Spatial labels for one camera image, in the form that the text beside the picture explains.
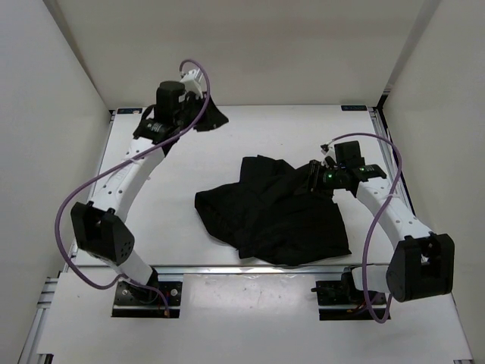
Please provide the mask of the black pleated skirt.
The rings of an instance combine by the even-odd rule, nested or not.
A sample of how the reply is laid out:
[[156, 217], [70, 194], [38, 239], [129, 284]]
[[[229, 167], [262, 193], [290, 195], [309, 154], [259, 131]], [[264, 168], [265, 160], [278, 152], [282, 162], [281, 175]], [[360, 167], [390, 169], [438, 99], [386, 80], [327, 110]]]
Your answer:
[[262, 155], [242, 159], [239, 181], [195, 194], [206, 231], [240, 259], [303, 265], [351, 253], [330, 192], [307, 189], [310, 166]]

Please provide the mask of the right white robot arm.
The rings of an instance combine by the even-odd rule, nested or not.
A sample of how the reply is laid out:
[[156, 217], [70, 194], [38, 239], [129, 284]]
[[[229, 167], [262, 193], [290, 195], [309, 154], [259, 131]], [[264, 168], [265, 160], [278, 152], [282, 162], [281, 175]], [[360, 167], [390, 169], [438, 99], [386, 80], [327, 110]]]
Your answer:
[[392, 183], [378, 165], [361, 156], [357, 141], [321, 147], [322, 162], [311, 162], [309, 189], [347, 190], [376, 218], [393, 247], [388, 265], [367, 264], [343, 274], [340, 293], [357, 303], [368, 291], [388, 293], [407, 302], [452, 291], [455, 244], [420, 222], [391, 190]]

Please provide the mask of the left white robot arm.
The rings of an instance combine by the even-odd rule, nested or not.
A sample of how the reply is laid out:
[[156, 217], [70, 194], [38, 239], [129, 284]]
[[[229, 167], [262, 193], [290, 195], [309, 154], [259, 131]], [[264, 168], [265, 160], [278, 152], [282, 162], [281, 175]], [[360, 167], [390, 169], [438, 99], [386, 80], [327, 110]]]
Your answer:
[[78, 247], [127, 279], [141, 303], [156, 300], [159, 286], [153, 267], [134, 250], [135, 238], [125, 224], [130, 207], [184, 130], [209, 131], [227, 122], [207, 84], [190, 75], [160, 83], [155, 104], [133, 132], [123, 167], [109, 174], [88, 203], [78, 202], [70, 211]]

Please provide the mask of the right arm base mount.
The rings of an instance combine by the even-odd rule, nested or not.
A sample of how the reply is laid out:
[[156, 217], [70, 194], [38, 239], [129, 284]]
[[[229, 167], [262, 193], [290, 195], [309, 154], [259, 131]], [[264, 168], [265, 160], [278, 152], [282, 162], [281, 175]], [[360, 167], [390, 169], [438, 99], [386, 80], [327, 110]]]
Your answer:
[[313, 267], [316, 294], [321, 321], [371, 320], [385, 322], [390, 319], [385, 265], [367, 268], [369, 300], [363, 291], [360, 265]]

